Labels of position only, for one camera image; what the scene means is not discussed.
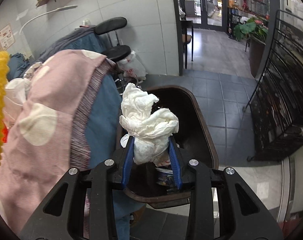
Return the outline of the white plastic bag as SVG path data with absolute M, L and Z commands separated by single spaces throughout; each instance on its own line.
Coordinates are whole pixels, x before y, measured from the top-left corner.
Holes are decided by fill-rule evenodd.
M 118 66 L 124 77 L 136 78 L 138 81 L 146 79 L 146 68 L 138 54 L 133 50 L 126 58 L 118 61 Z

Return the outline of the blue bed sheet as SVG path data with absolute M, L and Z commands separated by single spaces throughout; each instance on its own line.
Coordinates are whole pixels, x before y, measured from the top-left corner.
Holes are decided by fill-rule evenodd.
M 85 129 L 91 150 L 89 169 L 109 159 L 115 151 L 121 101 L 112 76 L 107 74 L 102 80 Z M 118 239 L 130 239 L 130 214 L 143 207 L 143 204 L 116 190 L 113 191 L 113 207 Z

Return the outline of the orange foam fruit net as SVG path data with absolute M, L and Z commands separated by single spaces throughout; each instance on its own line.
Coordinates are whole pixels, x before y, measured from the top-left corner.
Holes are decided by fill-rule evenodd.
M 4 126 L 2 129 L 2 142 L 3 143 L 7 142 L 7 136 L 8 136 L 8 129 L 6 128 L 6 126 Z

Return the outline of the potted green plant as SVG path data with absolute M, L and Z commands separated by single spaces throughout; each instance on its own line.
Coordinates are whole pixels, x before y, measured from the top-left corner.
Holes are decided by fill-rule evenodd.
M 244 37 L 252 36 L 265 43 L 268 35 L 268 27 L 263 19 L 252 17 L 245 23 L 238 23 L 234 27 L 233 32 L 237 41 L 242 40 Z

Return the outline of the blue covered massage bed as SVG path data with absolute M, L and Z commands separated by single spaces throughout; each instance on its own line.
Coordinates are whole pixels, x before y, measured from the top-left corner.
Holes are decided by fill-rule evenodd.
M 103 38 L 94 32 L 75 40 L 74 42 L 67 45 L 63 50 L 66 49 L 84 49 L 101 53 L 107 49 L 107 45 L 104 42 Z M 7 73 L 7 80 L 11 81 L 15 78 L 22 78 L 24 72 L 32 64 L 36 63 L 36 59 L 29 60 L 25 58 L 22 53 L 11 54 L 8 62 L 9 72 Z

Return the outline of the black swivel stool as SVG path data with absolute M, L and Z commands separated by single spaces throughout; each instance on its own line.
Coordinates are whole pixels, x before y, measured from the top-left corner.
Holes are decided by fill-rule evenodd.
M 117 63 L 130 55 L 130 46 L 120 44 L 117 31 L 126 27 L 125 17 L 114 17 L 95 26 L 94 32 L 97 35 L 107 35 L 110 47 L 102 52 L 108 59 Z

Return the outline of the grey blanket on bed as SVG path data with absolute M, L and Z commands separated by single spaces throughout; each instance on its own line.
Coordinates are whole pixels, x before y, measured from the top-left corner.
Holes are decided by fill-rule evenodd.
M 68 35 L 58 39 L 52 45 L 50 45 L 45 51 L 36 59 L 36 62 L 45 62 L 49 57 L 53 56 L 58 51 L 63 50 L 67 45 L 74 42 L 75 40 L 84 37 L 90 33 L 94 33 L 95 25 L 80 26 L 74 29 Z

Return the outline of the crumpled printed wrapper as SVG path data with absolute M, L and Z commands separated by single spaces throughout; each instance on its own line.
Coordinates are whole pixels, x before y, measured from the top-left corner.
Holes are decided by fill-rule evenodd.
M 42 66 L 42 62 L 36 62 L 32 64 L 23 75 L 24 79 L 31 80 L 34 76 L 34 73 Z

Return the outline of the wooden bar stool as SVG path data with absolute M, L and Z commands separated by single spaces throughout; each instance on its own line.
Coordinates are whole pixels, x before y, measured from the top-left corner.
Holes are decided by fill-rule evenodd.
M 181 20 L 181 27 L 182 27 L 182 39 L 183 39 L 183 49 L 184 49 L 184 63 L 185 63 L 185 69 L 187 69 L 187 58 L 188 58 L 188 45 L 191 43 L 192 44 L 192 49 L 191 49 L 191 61 L 193 62 L 193 51 L 194 51 L 194 40 L 193 40 L 193 35 L 194 35 L 194 26 L 193 26 L 193 21 L 188 21 L 188 20 Z

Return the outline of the dark brown trash bin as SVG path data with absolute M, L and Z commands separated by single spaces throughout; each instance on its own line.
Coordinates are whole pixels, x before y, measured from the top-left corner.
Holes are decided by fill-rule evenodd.
M 147 88 L 159 101 L 153 111 L 167 108 L 179 119 L 179 131 L 173 134 L 181 149 L 206 164 L 219 168 L 219 158 L 202 111 L 191 91 L 184 87 L 168 85 Z M 153 163 L 132 166 L 130 180 L 124 193 L 131 199 L 147 203 L 155 209 L 186 205 L 190 202 L 190 191 L 179 190 L 176 186 L 158 184 L 159 172 Z

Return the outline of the white face mask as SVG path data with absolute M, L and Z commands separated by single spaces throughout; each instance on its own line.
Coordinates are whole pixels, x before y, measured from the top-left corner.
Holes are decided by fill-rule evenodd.
M 3 115 L 7 129 L 11 129 L 22 112 L 23 104 L 27 100 L 30 84 L 31 81 L 26 78 L 15 78 L 6 84 Z

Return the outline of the glass entrance door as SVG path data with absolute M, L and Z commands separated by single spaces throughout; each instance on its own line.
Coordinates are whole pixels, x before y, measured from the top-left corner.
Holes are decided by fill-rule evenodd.
M 228 0 L 178 0 L 183 20 L 195 28 L 226 32 Z

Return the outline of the white tissue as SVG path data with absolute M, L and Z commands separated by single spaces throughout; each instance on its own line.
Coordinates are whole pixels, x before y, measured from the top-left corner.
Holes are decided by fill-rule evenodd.
M 179 119 L 167 108 L 152 108 L 159 102 L 154 94 L 128 83 L 120 104 L 119 123 L 134 137 L 134 162 L 137 165 L 154 163 L 157 167 L 169 164 L 169 137 L 179 131 Z

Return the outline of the black metal display rack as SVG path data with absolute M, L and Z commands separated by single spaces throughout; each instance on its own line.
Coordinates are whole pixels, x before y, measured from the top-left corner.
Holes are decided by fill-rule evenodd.
M 303 146 L 303 18 L 278 10 L 262 74 L 248 102 L 255 153 L 281 161 Z

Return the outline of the white arc floor lamp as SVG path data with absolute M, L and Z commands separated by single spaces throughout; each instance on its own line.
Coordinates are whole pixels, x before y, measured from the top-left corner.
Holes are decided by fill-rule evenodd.
M 71 10 L 71 9 L 75 9 L 77 8 L 78 5 L 66 5 L 64 7 L 60 7 L 60 8 L 56 8 L 54 10 L 51 10 L 51 11 L 48 11 L 48 12 L 44 12 L 43 14 L 40 14 L 38 16 L 35 16 L 34 18 L 31 18 L 30 20 L 28 20 L 20 29 L 19 31 L 19 35 L 21 36 L 22 35 L 22 32 L 23 32 L 23 29 L 28 25 L 30 24 L 30 22 L 38 19 L 38 18 L 41 18 L 43 16 L 46 16 L 46 15 L 49 15 L 49 14 L 52 14 L 52 13 L 55 13 L 55 12 L 61 12 L 61 11 L 66 11 L 66 10 Z

